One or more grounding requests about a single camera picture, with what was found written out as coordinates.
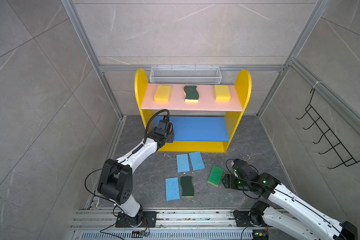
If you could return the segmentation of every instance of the wall hook rack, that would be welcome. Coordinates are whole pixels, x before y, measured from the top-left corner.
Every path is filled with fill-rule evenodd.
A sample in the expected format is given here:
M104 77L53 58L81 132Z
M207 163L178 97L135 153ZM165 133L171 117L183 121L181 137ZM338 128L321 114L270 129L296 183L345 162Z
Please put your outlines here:
M300 120L300 119L302 119L306 114L308 114L309 117L312 119L313 123L312 123L311 126L309 126L308 128L305 128L305 127L304 127L303 129L304 129L304 130L308 130L308 129L310 129L313 125L316 125L316 126L319 128L319 130L321 131L321 133L322 133L320 139L319 139L317 142L313 142L313 143L314 143L314 144L318 144L318 143L321 141L321 139L322 139L323 137L325 137L325 138L327 139L327 141L329 142L329 144L331 145L331 148L329 148L329 149L328 149L327 151L325 151L325 152L319 152L319 154L325 154L325 153L327 153L327 152L329 152L330 150L333 149L333 150L336 152L337 156L339 156L339 158L340 158L340 160L341 160L342 163L340 163L339 165L337 165L337 166L335 166L335 167L328 167L328 169L334 169L334 168L336 168L336 167L338 167L338 166L341 166L341 165L345 165L346 167L349 167L349 166L352 166L353 164L359 163L360 160L359 160L359 161L356 161L356 159L355 159L355 158L352 156L352 154L347 150L347 148L344 146L344 144L340 141L340 139L336 136L336 134L332 131L332 129L328 126L328 124L324 121L324 119L320 116L320 114L316 111L316 109L314 109L313 106L311 105L311 101L312 101L313 94L315 93L315 89L312 88L309 93L312 93L312 95L311 95L311 99L309 100L308 106L305 108L305 113L304 113L304 115L303 115L301 118L296 118L296 119ZM312 111L314 111L314 112L317 114L318 118L317 118L316 120L315 120L315 119L312 117L312 115L308 112L309 110L312 110ZM325 126L327 126L328 130L324 131L324 129L322 129L322 128L317 124L317 121L319 121L320 119L321 119L321 121L325 124ZM328 137L326 136L326 133L328 133L328 132L332 133L332 134L335 136L336 140L338 141L336 144L333 144L333 143L328 139ZM342 159L342 157L340 156L340 154L338 153L338 150L336 150L336 148L335 148L335 147L337 147L337 146L344 148L344 149L347 151L347 153L350 155L350 159L344 161L344 160Z

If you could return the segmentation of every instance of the green scouring pad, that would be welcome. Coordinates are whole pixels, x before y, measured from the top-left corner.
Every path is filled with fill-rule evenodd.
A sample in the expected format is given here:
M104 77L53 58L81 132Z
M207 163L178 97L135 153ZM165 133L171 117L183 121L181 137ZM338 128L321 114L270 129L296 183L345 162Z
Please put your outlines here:
M192 185L192 176L183 176L180 178L180 185L182 188L181 197L193 197L195 190Z
M218 166L213 166L211 170L211 174L209 175L208 181L210 184L219 186L221 176L223 175L224 169Z
M199 101L199 93L196 88L197 86L184 86L186 103L197 103Z

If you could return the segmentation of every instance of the black mounting plate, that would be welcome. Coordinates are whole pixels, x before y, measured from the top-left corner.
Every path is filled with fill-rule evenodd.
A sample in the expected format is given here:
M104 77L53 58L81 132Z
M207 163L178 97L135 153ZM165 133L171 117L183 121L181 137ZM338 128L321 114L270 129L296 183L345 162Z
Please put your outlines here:
M233 211L233 216L235 217L236 226L237 227L253 227L250 223L251 219L248 215L249 211ZM266 227L267 225L261 220L261 226L259 227Z
M152 211L143 211L143 218L147 220L148 227L155 227L156 225L156 215L157 212ZM117 221L115 227L131 227L129 223L126 221L125 217L121 218ZM139 225L139 227L145 227L144 221Z

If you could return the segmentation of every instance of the white mesh basket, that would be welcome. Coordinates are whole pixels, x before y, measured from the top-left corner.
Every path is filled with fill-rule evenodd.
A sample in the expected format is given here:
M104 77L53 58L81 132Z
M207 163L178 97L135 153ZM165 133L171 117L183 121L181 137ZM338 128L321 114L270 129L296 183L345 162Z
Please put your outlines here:
M220 84L218 67L154 67L149 74L151 83Z

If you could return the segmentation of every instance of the white zip tie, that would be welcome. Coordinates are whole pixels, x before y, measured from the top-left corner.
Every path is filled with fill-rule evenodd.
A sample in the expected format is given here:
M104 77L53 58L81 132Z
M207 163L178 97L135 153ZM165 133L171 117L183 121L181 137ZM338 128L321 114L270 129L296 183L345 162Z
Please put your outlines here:
M324 83L324 82L316 81L316 83L313 85L312 88L315 88L316 84L318 84L318 83Z

